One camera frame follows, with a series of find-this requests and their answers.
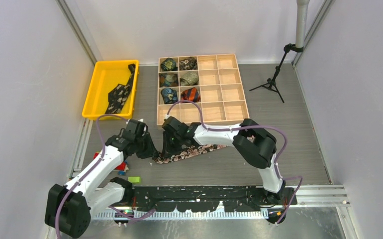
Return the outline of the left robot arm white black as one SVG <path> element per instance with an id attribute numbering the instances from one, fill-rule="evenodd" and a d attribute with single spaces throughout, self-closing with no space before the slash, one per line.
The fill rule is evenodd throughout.
<path id="1" fill-rule="evenodd" d="M 127 120 L 122 133 L 103 141 L 100 153 L 80 174 L 50 188 L 45 224 L 55 229 L 57 238 L 81 237 L 96 214 L 115 203 L 128 206 L 134 198 L 132 183 L 119 177 L 98 190 L 106 176 L 133 154 L 145 159 L 157 153 L 146 123 Z"/>

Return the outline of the pink floral black tie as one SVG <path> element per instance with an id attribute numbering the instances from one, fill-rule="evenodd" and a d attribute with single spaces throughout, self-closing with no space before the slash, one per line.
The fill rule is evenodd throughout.
<path id="1" fill-rule="evenodd" d="M 181 161 L 191 157 L 203 155 L 203 154 L 213 152 L 219 149 L 223 149 L 226 147 L 227 147 L 226 145 L 219 145 L 219 144 L 191 146 L 191 147 L 184 148 L 180 151 L 180 153 L 177 153 L 171 156 L 163 156 L 162 153 L 159 153 L 159 155 L 156 157 L 153 157 L 152 160 L 157 164 L 167 164 L 167 163 L 177 162 L 177 161 Z"/>

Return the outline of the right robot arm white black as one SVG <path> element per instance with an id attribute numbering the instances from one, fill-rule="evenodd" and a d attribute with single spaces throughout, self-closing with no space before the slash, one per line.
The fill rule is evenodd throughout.
<path id="1" fill-rule="evenodd" d="M 285 196 L 284 181 L 276 165 L 276 138 L 252 119 L 233 125 L 186 124 L 168 117 L 162 125 L 164 153 L 175 154 L 182 146 L 210 144 L 234 147 L 245 161 L 258 169 L 263 181 L 265 199 L 278 204 Z"/>

